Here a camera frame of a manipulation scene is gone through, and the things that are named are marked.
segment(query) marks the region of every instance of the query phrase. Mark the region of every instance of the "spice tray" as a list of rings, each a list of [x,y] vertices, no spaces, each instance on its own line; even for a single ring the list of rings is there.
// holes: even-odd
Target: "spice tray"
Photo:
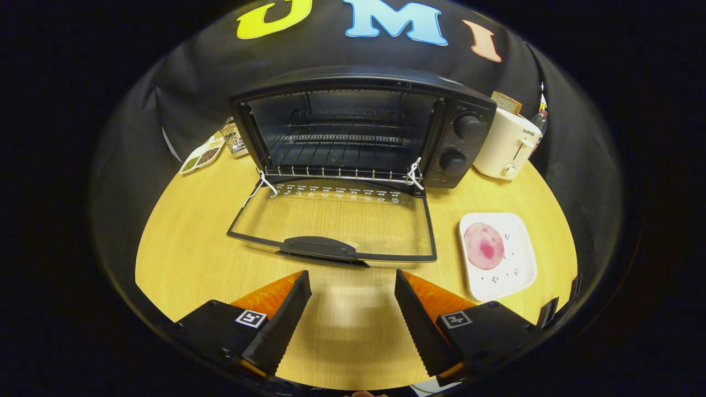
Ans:
[[[181,166],[179,174],[189,174],[191,172],[194,172],[197,168],[204,167],[211,163],[216,158],[216,156],[218,156],[218,153],[220,152],[221,147],[223,147],[224,142],[225,140],[223,138],[214,139],[213,137],[211,137],[208,142],[194,149],[193,152],[191,152],[191,154],[187,157],[184,164]],[[201,158],[206,154],[206,152],[213,149],[216,149],[216,151],[210,152],[208,158],[205,158],[205,160],[201,164],[199,164]]]
[[[196,163],[198,162],[198,159],[201,157],[201,154],[203,154],[203,152],[205,152],[207,149],[208,146],[199,146],[194,149],[194,151],[191,152],[191,154],[186,158],[184,164],[181,166],[179,174],[185,175],[194,172],[197,168]]]
[[[220,154],[224,142],[225,140],[223,138],[218,138],[206,144],[206,150],[201,153],[201,156],[198,158],[196,168],[202,168],[212,163]]]

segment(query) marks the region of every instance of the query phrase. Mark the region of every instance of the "wooden table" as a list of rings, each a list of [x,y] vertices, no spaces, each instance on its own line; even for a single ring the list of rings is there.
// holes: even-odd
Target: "wooden table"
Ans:
[[[429,380],[393,294],[395,269],[473,300],[458,237],[466,213],[511,212],[527,226],[537,279],[499,302],[535,323],[543,304],[559,296],[561,308],[569,298],[577,274],[573,239],[554,195],[531,164],[512,182],[471,169],[455,189],[427,189],[438,260],[369,262],[368,269],[307,263],[228,237],[226,231],[257,180],[250,156],[236,159],[225,148],[207,167],[177,174],[145,226],[135,279],[152,303],[177,321],[207,300],[232,302],[308,269],[312,296],[278,377],[356,390]]]

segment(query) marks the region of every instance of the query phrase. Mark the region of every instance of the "bread slice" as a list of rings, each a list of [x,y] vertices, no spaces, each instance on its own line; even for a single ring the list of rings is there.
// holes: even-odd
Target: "bread slice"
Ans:
[[[522,109],[521,103],[497,91],[493,91],[493,95],[491,95],[490,99],[494,100],[498,104],[499,108],[514,115],[518,115],[520,113],[520,109]]]

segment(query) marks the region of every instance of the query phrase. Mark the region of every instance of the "letter m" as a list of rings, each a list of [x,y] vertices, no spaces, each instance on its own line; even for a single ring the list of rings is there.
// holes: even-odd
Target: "letter m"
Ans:
[[[353,6],[353,27],[346,30],[350,37],[375,37],[380,30],[373,27],[373,18],[392,37],[402,33],[410,22],[412,30],[407,37],[420,42],[435,45],[447,45],[441,36],[437,16],[441,11],[419,3],[408,3],[399,11],[385,4],[382,0],[343,0]]]

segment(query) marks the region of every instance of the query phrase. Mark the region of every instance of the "white plate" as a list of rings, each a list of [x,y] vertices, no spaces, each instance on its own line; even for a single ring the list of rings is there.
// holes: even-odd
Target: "white plate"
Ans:
[[[505,256],[495,268],[484,270],[468,260],[463,235],[470,225],[485,223],[500,233]],[[537,278],[537,261],[525,223],[514,213],[469,213],[459,224],[468,290],[477,300],[488,302],[514,294],[532,285]]]

